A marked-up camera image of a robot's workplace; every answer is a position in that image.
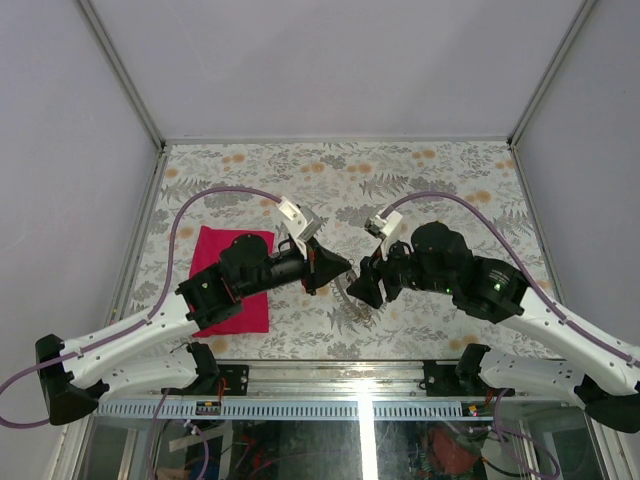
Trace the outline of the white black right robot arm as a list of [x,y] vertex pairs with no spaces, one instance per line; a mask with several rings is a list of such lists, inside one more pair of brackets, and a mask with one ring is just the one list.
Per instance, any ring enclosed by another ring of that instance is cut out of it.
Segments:
[[638,351],[542,299],[512,265],[474,255],[460,233],[438,222],[420,226],[410,243],[397,241],[387,254],[363,258],[347,292],[378,309],[404,289],[448,295],[467,316],[520,332],[560,357],[524,358],[470,343],[455,367],[463,392],[553,397],[611,429],[638,432]]

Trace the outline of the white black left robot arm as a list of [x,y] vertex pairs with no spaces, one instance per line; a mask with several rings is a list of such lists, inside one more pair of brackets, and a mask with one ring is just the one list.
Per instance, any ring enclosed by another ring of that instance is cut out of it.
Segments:
[[117,396],[217,394],[221,374],[207,346],[190,342],[161,357],[143,358],[142,353],[233,318],[246,298],[294,282],[312,294],[350,268],[348,260],[316,239],[307,242],[304,252],[291,247],[271,253],[260,236],[245,234],[220,253],[218,262],[180,283],[157,306],[75,339],[42,337],[35,349],[43,366],[38,376],[49,423],[75,422]]

